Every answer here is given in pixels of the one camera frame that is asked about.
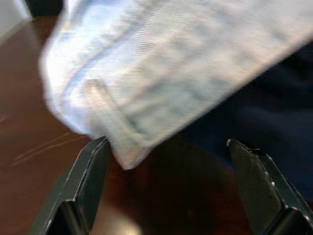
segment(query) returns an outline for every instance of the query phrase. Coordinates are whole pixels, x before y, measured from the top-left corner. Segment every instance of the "dark navy fabric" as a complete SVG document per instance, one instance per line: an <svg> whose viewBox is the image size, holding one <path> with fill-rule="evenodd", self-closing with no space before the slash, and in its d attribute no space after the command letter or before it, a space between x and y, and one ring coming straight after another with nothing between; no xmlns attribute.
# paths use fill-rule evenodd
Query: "dark navy fabric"
<svg viewBox="0 0 313 235"><path fill-rule="evenodd" d="M313 43L180 134L224 160L229 159L229 138L261 148L302 196L313 201Z"/></svg>

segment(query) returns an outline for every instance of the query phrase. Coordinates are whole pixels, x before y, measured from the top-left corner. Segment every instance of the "wooden table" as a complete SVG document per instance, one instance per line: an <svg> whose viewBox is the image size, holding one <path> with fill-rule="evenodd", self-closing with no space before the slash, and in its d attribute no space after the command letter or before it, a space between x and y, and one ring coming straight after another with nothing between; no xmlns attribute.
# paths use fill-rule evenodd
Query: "wooden table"
<svg viewBox="0 0 313 235"><path fill-rule="evenodd" d="M38 57L56 17L0 46L0 234L22 235L89 141L45 107ZM92 235L249 235L233 173L173 137L135 170L112 157Z"/></svg>

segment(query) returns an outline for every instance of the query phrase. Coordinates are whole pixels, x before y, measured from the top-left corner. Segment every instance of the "light blue fabric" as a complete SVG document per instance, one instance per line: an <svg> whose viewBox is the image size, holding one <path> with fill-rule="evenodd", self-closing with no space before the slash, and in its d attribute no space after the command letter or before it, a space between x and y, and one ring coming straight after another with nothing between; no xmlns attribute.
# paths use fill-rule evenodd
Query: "light blue fabric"
<svg viewBox="0 0 313 235"><path fill-rule="evenodd" d="M52 113L135 167L313 28L311 0L75 0L41 68Z"/></svg>

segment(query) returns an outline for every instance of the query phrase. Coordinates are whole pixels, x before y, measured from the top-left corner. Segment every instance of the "white wall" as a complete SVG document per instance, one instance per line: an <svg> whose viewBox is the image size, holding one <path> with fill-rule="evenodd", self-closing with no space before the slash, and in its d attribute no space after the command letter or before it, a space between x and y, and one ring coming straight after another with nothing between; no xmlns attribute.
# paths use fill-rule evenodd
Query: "white wall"
<svg viewBox="0 0 313 235"><path fill-rule="evenodd" d="M0 43L32 19L24 0L0 0Z"/></svg>

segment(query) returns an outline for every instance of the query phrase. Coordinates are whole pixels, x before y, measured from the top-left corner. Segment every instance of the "scratch on table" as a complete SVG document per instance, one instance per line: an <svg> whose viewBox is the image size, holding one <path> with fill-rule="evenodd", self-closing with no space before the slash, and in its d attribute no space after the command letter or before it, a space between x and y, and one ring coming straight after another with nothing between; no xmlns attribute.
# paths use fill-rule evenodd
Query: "scratch on table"
<svg viewBox="0 0 313 235"><path fill-rule="evenodd" d="M31 152L33 152L33 151L35 151L35 150L37 150L37 149L39 149L39 148L41 148L41 147L44 147L44 146L46 146L46 145L48 145L48 144L50 144L50 143L52 143L52 142L55 142L55 141L57 141L57 140L63 138L64 136L67 136L68 134L69 134L69 133L65 133L65 134L63 134L63 135L61 135L61 136L59 136L59 137L57 137L57 138L54 138L54 139L52 139L52 140L49 140L48 142L45 142L45 143L43 143L43 144L41 144L41 145L39 145L39 146L37 146L37 147L35 147L35 148L29 149L28 151L26 151L26 152L24 152L24 153L18 155L18 156L15 158L15 160L18 160L18 159L20 159L21 157L25 156L26 154L31 153Z"/></svg>
<svg viewBox="0 0 313 235"><path fill-rule="evenodd" d="M8 116L1 117L1 118L0 118L0 123L3 122L4 120L6 120L7 117L8 117Z"/></svg>
<svg viewBox="0 0 313 235"><path fill-rule="evenodd" d="M43 152L45 152L45 151L47 151L47 150L49 150L49 149L52 149L52 148L55 148L55 147L59 147L59 146L62 146L62 145L64 145L64 144L67 144L67 143L70 143L70 142L73 142L73 141L76 141L76 140L79 140L79 139L82 139L82 138L87 138L87 136L80 136L80 137L77 137L77 138L74 138L74 139L71 139L71 140L68 140L68 141L64 141L64 142L61 142L61 143L57 143L57 144L53 144L53 145L51 145L51 146L48 146L48 147L46 147L46 148L44 148L44 149L42 149L42 150L39 150L39 151L37 151L37 152L35 152L35 153L33 153L33 154L31 154L31 155L29 155L29 156L23 158L23 159L21 159L21 160L15 162L15 163L13 163L13 164L11 164L11 167L16 166L16 165L19 165L19 164L21 164L21 163L23 163L23 162L25 162L25 161L31 159L32 157L34 157L34 156L36 156L36 155L38 155L38 154L40 154L40 153L43 153Z"/></svg>

